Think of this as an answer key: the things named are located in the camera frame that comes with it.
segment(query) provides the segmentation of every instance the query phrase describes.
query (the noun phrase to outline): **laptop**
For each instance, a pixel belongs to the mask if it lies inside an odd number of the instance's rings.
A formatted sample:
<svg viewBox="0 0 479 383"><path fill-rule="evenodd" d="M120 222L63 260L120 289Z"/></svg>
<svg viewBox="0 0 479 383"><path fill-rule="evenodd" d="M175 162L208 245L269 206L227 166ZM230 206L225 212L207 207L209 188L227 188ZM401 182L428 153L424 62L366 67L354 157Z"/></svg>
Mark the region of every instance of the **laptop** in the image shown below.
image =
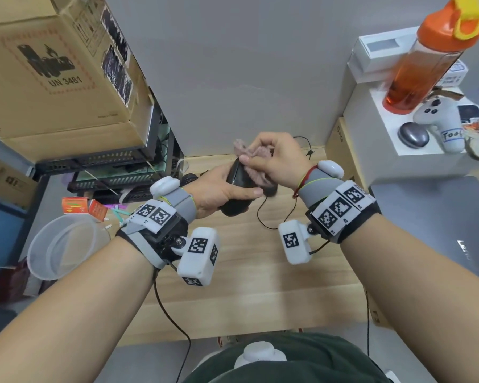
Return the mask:
<svg viewBox="0 0 479 383"><path fill-rule="evenodd" d="M479 276L479 180L411 179L372 184L382 214Z"/></svg>

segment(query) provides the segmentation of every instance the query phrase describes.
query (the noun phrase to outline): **forearm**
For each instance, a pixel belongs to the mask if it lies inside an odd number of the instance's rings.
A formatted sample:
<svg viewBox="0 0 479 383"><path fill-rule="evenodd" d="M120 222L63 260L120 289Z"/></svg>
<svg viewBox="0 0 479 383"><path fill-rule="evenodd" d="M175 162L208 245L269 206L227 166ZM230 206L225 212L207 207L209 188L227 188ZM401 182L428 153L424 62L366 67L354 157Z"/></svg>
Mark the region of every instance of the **forearm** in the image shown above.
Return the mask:
<svg viewBox="0 0 479 383"><path fill-rule="evenodd" d="M438 381L479 381L479 277L379 214L341 249L391 325Z"/></svg>
<svg viewBox="0 0 479 383"><path fill-rule="evenodd" d="M93 382L152 286L154 268L115 238L0 334L0 382Z"/></svg>

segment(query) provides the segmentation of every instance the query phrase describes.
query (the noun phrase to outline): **orange liquid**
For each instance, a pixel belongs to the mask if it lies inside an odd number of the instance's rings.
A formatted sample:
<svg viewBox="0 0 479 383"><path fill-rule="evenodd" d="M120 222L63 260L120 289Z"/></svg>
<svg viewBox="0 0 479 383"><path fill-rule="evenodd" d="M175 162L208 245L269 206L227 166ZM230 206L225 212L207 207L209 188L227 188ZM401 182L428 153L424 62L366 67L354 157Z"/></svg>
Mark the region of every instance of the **orange liquid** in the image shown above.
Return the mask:
<svg viewBox="0 0 479 383"><path fill-rule="evenodd" d="M459 57L460 53L438 55L416 51L407 54L383 100L383 107L394 114L411 113Z"/></svg>

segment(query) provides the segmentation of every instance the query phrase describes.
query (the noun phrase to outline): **small white box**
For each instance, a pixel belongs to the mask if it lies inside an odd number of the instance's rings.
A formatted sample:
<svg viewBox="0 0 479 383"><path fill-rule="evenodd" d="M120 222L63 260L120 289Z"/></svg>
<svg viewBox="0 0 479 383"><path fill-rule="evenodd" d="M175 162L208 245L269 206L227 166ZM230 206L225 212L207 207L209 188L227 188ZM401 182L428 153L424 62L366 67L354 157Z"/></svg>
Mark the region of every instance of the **small white box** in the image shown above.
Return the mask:
<svg viewBox="0 0 479 383"><path fill-rule="evenodd" d="M418 27L360 36L348 67L357 83L381 81L390 75L401 56L412 48Z"/></svg>
<svg viewBox="0 0 479 383"><path fill-rule="evenodd" d="M412 149L404 145L397 131L403 123L413 121L413 113L390 113L382 106L385 95L369 84L358 84L344 111L365 186L404 178L464 176L479 168L479 161L466 152L445 153L431 133L425 147ZM459 102L469 103L467 98Z"/></svg>
<svg viewBox="0 0 479 383"><path fill-rule="evenodd" d="M465 79L468 67L460 59L451 66L444 76L436 83L440 87L458 87Z"/></svg>

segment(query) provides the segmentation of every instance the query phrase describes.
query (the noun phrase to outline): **clear plastic bowl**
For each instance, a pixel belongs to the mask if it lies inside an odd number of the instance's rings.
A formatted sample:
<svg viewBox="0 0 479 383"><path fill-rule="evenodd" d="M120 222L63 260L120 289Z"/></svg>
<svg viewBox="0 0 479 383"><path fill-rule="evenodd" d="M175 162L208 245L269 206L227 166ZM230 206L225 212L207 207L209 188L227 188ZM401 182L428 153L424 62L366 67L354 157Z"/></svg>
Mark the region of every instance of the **clear plastic bowl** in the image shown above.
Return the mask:
<svg viewBox="0 0 479 383"><path fill-rule="evenodd" d="M26 257L37 278L59 279L110 241L108 231L86 214L65 214L45 225Z"/></svg>

